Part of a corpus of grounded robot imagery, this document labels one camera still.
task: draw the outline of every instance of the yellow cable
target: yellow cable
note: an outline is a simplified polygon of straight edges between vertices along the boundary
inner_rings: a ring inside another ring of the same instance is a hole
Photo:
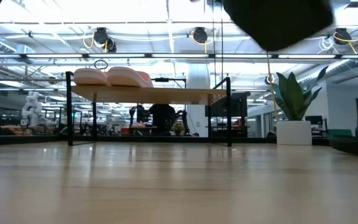
[[[273,91],[273,75],[270,72],[270,59],[269,59],[269,53],[267,51],[266,51],[266,56],[267,56],[268,80],[270,82],[270,91],[272,92],[272,95],[273,95],[274,113],[276,115],[276,122],[277,122],[278,121],[278,113],[277,113],[276,97],[275,97],[274,91]]]
[[[204,45],[204,46],[205,46],[205,53],[207,53],[207,51],[206,51],[206,46],[207,46],[208,44],[214,42],[214,40],[211,40],[211,41],[209,41],[208,43],[205,43],[205,44],[200,43],[200,42],[197,42],[197,40],[194,39],[194,30],[191,31],[191,38],[194,40],[194,42],[196,42],[196,44],[201,44],[201,45]]]
[[[85,43],[85,34],[86,32],[84,32],[84,38],[82,38],[82,41],[84,43],[84,46],[87,48],[87,49],[91,49],[93,47],[93,41],[94,41],[94,32],[92,33],[92,44],[91,46],[88,46],[86,43]]]
[[[357,52],[356,52],[355,48],[353,47],[353,44],[352,44],[352,43],[349,43],[349,45],[351,46],[351,48],[352,48],[353,52],[354,52],[355,54],[357,54]]]
[[[341,38],[339,38],[339,37],[336,37],[335,34],[337,34],[337,32],[334,33],[333,37],[334,37],[335,39],[340,40],[340,41],[343,41],[343,42],[356,42],[356,41],[358,41],[358,39],[356,39],[356,40],[344,40],[344,39],[341,39]]]

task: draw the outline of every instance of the cable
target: cable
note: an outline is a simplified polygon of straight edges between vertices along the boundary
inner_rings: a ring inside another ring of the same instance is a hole
[[[207,50],[206,50],[206,46],[208,45],[208,44],[210,44],[210,43],[212,43],[212,42],[214,42],[214,40],[211,40],[211,41],[209,41],[208,43],[200,43],[200,42],[197,42],[197,40],[195,40],[194,39],[194,30],[193,31],[191,31],[191,38],[194,40],[194,42],[196,42],[197,44],[200,44],[200,45],[204,45],[205,46],[205,53],[207,53]]]
[[[276,115],[276,122],[277,122],[278,121],[278,113],[277,113],[276,96],[273,91],[273,82],[272,82],[273,76],[272,76],[272,73],[270,72],[270,59],[269,59],[269,53],[267,51],[266,51],[266,56],[267,56],[268,79],[270,82],[270,91],[272,92],[272,95],[273,95],[274,113]]]
[[[191,118],[191,116],[190,116],[190,114],[189,114],[189,113],[187,113],[187,115],[188,115],[188,116],[189,116],[189,118],[190,118],[191,125],[193,126],[194,131],[197,133],[196,127],[194,127],[194,124],[193,124],[193,119]]]
[[[92,33],[92,44],[91,46],[88,46],[86,43],[85,43],[85,34],[86,34],[86,31],[84,31],[84,37],[82,38],[82,42],[84,43],[84,46],[87,48],[87,49],[91,49],[93,47],[93,42],[94,42],[94,32]]]
[[[351,48],[352,48],[353,52],[354,52],[355,54],[357,54],[357,52],[356,52],[355,48],[353,47],[353,44],[352,44],[351,42],[349,42],[349,45],[351,46]]]
[[[358,41],[358,39],[356,39],[356,40],[344,40],[344,39],[341,39],[341,38],[339,38],[339,37],[336,37],[335,34],[337,34],[337,32],[334,33],[333,37],[334,37],[335,39],[340,40],[340,41],[343,41],[343,42],[349,42],[349,43],[351,43],[351,42],[356,42],[356,41]]]

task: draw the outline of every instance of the wooden floor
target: wooden floor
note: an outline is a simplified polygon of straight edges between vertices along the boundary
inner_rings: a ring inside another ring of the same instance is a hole
[[[358,224],[358,157],[329,147],[0,147],[0,223]]]

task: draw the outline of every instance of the white planter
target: white planter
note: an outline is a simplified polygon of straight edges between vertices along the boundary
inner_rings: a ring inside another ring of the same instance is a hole
[[[277,122],[277,144],[310,146],[310,121],[279,121]]]

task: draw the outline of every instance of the white column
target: white column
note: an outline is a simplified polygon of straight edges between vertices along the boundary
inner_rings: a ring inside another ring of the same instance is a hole
[[[189,64],[187,88],[209,89],[208,64]],[[205,116],[205,105],[187,105],[188,126],[190,133],[198,133],[200,137],[208,137],[208,117]]]

